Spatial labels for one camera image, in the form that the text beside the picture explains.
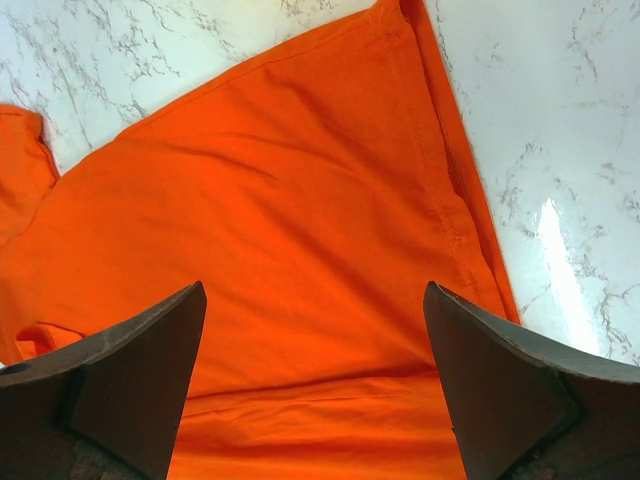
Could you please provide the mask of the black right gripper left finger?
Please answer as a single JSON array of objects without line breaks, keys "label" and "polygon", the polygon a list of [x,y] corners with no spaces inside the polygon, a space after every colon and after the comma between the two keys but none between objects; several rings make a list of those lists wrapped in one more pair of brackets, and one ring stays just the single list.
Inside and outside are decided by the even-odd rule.
[{"label": "black right gripper left finger", "polygon": [[1,370],[4,479],[164,479],[205,321],[196,282]]}]

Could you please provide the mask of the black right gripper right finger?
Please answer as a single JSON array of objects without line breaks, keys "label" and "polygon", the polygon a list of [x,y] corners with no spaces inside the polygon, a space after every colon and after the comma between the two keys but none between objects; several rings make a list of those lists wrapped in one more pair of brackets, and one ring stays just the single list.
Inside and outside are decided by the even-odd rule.
[{"label": "black right gripper right finger", "polygon": [[636,479],[639,369],[429,283],[432,351],[470,479]]}]

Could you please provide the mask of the orange t shirt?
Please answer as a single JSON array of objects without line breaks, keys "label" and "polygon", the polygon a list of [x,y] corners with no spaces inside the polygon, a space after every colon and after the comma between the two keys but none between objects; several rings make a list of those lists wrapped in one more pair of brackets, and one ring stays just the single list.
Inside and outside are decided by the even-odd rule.
[{"label": "orange t shirt", "polygon": [[193,282],[208,307],[173,479],[461,479],[422,300],[515,319],[420,1],[288,40],[59,174],[1,108],[1,360]]}]

